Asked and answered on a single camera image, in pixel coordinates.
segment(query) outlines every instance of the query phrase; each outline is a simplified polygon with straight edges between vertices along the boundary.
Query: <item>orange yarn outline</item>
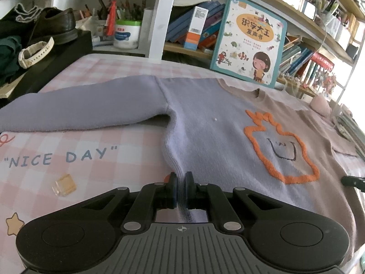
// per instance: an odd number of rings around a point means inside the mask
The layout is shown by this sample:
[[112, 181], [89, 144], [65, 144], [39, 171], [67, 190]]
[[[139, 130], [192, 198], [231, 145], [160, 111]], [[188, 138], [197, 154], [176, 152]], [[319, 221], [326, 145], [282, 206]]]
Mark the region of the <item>orange yarn outline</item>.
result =
[[[308, 157], [307, 154], [307, 147], [305, 146], [304, 142], [294, 133], [292, 132], [283, 132], [282, 125], [280, 123], [277, 123], [274, 121], [273, 116], [269, 112], [265, 112], [264, 114], [260, 112], [252, 113], [249, 110], [246, 110], [246, 113], [249, 117], [251, 117], [252, 121], [256, 124], [256, 126], [248, 126], [243, 129], [243, 132], [247, 136], [247, 138], [251, 141], [253, 148], [259, 157], [259, 159], [263, 162], [266, 169], [269, 171], [269, 174], [276, 179], [282, 181], [285, 184], [295, 184], [295, 183], [307, 183], [316, 181], [319, 179], [319, 169], [317, 166], [311, 161], [311, 159]], [[294, 137], [300, 147], [302, 148], [302, 155], [306, 163], [312, 168], [313, 174], [310, 175], [300, 175], [298, 177], [288, 175], [284, 176], [282, 173], [280, 173], [273, 163], [269, 161], [264, 154], [261, 152], [260, 146], [257, 142], [257, 140], [253, 137], [253, 132], [264, 132], [266, 131], [266, 128], [262, 125], [262, 121], [267, 121], [271, 125], [273, 125], [276, 128], [276, 131], [279, 135], [283, 136], [292, 136]]]

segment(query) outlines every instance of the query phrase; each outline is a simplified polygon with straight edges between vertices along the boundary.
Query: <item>purple sweater sleeve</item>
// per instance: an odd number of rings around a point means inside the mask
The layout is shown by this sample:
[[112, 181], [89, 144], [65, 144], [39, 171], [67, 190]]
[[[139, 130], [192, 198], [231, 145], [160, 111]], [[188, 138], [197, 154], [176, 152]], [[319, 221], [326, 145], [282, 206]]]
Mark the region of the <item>purple sweater sleeve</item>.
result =
[[24, 95], [0, 110], [0, 132], [95, 129], [165, 114], [167, 101], [155, 76]]

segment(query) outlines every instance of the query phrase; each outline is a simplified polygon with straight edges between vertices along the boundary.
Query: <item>silver screw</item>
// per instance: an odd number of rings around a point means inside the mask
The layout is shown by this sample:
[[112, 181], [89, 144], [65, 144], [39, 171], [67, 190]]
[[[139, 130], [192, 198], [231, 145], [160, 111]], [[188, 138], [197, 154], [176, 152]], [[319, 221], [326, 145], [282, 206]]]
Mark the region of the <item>silver screw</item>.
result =
[[141, 228], [141, 224], [136, 221], [126, 222], [123, 226], [128, 231], [135, 231]]
[[223, 227], [229, 231], [237, 231], [241, 228], [241, 225], [235, 221], [226, 222]]

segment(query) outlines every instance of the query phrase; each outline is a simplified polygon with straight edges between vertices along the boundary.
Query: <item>sweater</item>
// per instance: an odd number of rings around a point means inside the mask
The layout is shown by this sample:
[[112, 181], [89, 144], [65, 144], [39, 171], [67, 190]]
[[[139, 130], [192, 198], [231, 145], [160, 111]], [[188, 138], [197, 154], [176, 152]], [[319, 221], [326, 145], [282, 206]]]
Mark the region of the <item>sweater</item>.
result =
[[[309, 110], [294, 111], [263, 90], [246, 92], [222, 79], [130, 76], [101, 84], [27, 94], [0, 110], [0, 132], [88, 130], [170, 116], [164, 157], [184, 174], [224, 191], [246, 187], [339, 222], [350, 236], [348, 260], [365, 243], [364, 210], [333, 151], [352, 144]], [[200, 221], [182, 210], [182, 220]]]

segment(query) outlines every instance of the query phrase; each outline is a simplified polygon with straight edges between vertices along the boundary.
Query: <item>barcode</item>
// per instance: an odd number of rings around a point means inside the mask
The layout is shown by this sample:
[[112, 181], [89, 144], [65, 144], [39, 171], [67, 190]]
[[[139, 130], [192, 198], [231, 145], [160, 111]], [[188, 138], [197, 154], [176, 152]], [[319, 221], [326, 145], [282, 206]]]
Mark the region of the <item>barcode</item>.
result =
[[191, 28], [189, 32], [196, 33], [196, 34], [200, 34], [201, 33], [200, 30], [194, 29], [194, 28]]

